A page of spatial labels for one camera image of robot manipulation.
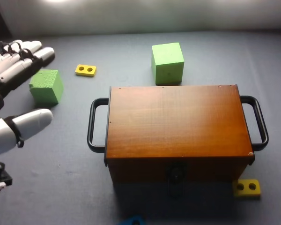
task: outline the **black handle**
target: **black handle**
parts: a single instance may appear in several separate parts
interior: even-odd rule
[[[108,98],[97,98],[93,101],[90,107],[89,113],[89,128],[88,128],[88,145],[89,148],[96,153],[104,153],[105,146],[104,145],[93,145],[93,135],[94,135],[94,124],[95,124],[95,113],[96,108],[100,105],[108,105]]]
[[[266,124],[264,122],[261,108],[259,102],[256,98],[252,96],[240,96],[240,101],[242,104],[250,104],[253,107],[254,114],[256,117],[259,133],[261,136],[262,143],[252,144],[253,151],[263,150],[268,144],[268,133],[266,129]]]

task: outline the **green cube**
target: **green cube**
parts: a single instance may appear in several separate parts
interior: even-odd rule
[[[54,106],[61,99],[63,85],[58,70],[41,69],[29,83],[36,106]]]
[[[156,85],[175,85],[182,81],[184,59],[179,43],[152,46],[152,72]]]

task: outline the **yellow block with two holes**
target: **yellow block with two holes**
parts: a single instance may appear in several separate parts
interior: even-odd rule
[[[95,76],[96,67],[79,64],[75,70],[75,73],[78,76]]]
[[[260,197],[258,180],[236,180],[232,183],[234,197]]]

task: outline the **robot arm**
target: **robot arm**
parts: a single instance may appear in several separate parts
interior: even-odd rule
[[[39,41],[6,44],[1,42],[0,53],[0,109],[4,97],[32,77],[39,69],[48,65],[55,57],[54,50],[41,47]],[[0,153],[21,148],[24,141],[47,127],[53,119],[49,109],[33,110],[29,113],[0,119]],[[12,178],[0,162],[0,190],[12,184]]]

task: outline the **gray tabletop surface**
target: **gray tabletop surface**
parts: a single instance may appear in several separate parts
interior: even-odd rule
[[[0,225],[115,225],[134,215],[146,223],[281,224],[281,33],[190,32],[37,38],[53,47],[47,67],[60,72],[64,93],[54,120],[22,149],[0,154],[14,179],[0,193]],[[87,145],[92,101],[109,87],[154,86],[151,46],[179,42],[185,59],[182,85],[237,84],[259,100],[269,144],[242,175],[258,179],[260,200],[236,201],[230,185],[185,184],[183,198],[165,184],[113,185],[103,155]],[[97,66],[93,78],[75,75],[78,64]],[[5,98],[1,117],[34,108],[28,82]],[[253,142],[260,142],[250,106],[244,111]],[[94,142],[104,144],[107,107],[97,109]]]

